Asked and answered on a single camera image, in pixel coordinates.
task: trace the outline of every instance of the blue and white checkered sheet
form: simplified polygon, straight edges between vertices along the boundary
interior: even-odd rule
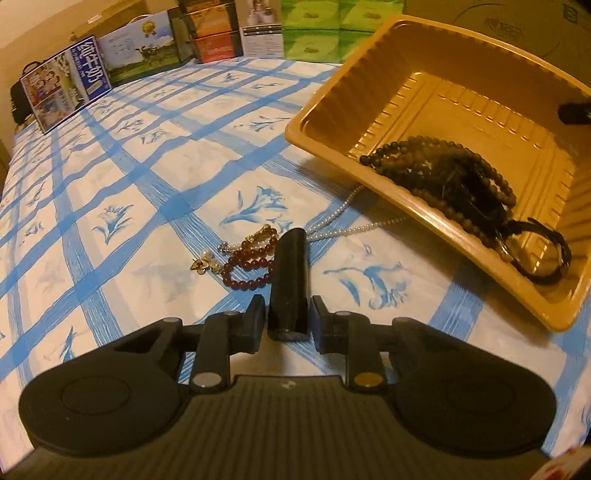
[[[333,212],[354,183],[283,132],[335,66],[233,59],[188,64],[115,89],[43,136],[16,138],[0,204],[0,459],[31,445],[18,397],[55,365],[166,316],[187,324],[244,309],[250,292],[189,270],[269,222],[280,232]],[[324,231],[400,213],[364,191]],[[509,294],[413,220],[310,245],[311,287],[329,309],[375,323],[410,316],[545,378],[558,412],[544,450],[580,443],[591,421],[590,300],[548,333]],[[268,299],[269,287],[262,290]],[[232,358],[232,372],[344,371],[311,341]],[[189,363],[180,381],[186,380]]]

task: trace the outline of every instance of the orange plastic tray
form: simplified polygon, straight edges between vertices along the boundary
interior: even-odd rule
[[[396,204],[563,331],[591,277],[591,127],[564,125],[557,110],[589,98],[591,89],[523,50],[400,15],[349,57],[285,136]],[[359,164],[360,155],[414,135],[461,143],[491,163],[517,196],[513,218],[533,217],[566,238],[573,260],[565,277],[534,285],[438,210]],[[539,236],[516,241],[533,270],[555,266],[556,249]]]

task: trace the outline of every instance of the metal screw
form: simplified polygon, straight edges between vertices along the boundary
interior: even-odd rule
[[[363,372],[355,375],[353,381],[363,388],[375,388],[382,384],[384,378],[375,372]]]
[[[193,377],[193,383],[201,388],[213,388],[222,383],[222,377],[215,372],[202,372]]]

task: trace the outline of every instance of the black strap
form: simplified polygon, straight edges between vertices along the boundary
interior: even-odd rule
[[[503,225],[501,232],[501,242],[511,235],[519,235],[523,232],[537,233],[538,235],[547,238],[550,242],[552,242],[552,244],[554,244],[555,247],[560,248],[559,265],[552,273],[547,275],[535,275],[531,272],[528,272],[515,257],[513,257],[511,264],[520,274],[530,279],[537,285],[554,285],[555,283],[558,283],[569,269],[570,261],[572,260],[572,253],[570,252],[570,248],[567,245],[564,237],[556,230],[552,230],[542,225],[533,218],[528,218],[527,222],[520,220],[509,220],[505,225]]]
[[[25,75],[27,73],[27,69],[29,69],[30,67],[38,67],[39,65],[41,65],[41,62],[37,60],[33,60],[31,63],[27,63],[22,70],[22,74]]]

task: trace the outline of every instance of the gold brooch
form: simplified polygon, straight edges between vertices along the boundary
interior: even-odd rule
[[[197,270],[199,275],[203,275],[207,270],[219,274],[222,272],[222,264],[213,256],[213,252],[209,248],[206,248],[193,260],[191,270]]]

